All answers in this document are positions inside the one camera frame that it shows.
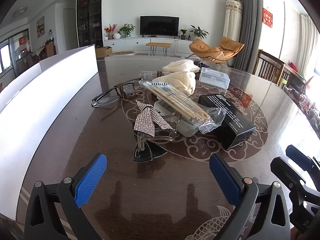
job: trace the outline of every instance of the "metal screw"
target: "metal screw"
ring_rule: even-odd
[[[37,181],[36,183],[35,183],[35,187],[40,187],[41,186],[41,181]]]
[[[275,185],[275,187],[281,187],[281,184],[280,184],[280,182],[278,182],[278,181],[275,181],[275,182],[273,183],[273,185]]]
[[[68,184],[68,183],[70,183],[72,181],[72,179],[70,178],[70,177],[66,177],[66,178],[64,178],[64,180],[63,180],[63,182],[65,183],[65,184]]]
[[[244,182],[245,182],[246,184],[252,184],[252,179],[250,179],[250,178],[244,178]]]

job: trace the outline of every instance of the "red cloth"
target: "red cloth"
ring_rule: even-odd
[[[297,67],[296,67],[292,62],[289,64],[289,66],[290,66],[294,71],[298,72]]]

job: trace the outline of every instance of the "sparkly bow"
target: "sparkly bow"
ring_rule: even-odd
[[[136,122],[134,124],[134,130],[139,131],[148,135],[151,135],[152,137],[155,136],[155,125],[153,122],[155,122],[157,125],[161,127],[161,129],[173,129],[163,118],[162,116],[157,112],[157,110],[149,104],[144,104],[136,101],[137,105],[141,111],[140,114],[138,114],[136,118]]]

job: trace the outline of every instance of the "bamboo stick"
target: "bamboo stick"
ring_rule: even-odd
[[[145,87],[187,119],[195,119],[199,122],[209,121],[210,116],[175,87],[170,86],[169,91],[165,91],[157,85],[147,84]]]

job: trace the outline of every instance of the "white vase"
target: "white vase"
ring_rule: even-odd
[[[115,40],[117,40],[117,39],[121,38],[121,34],[115,33],[115,34],[113,34],[113,38],[114,38]]]

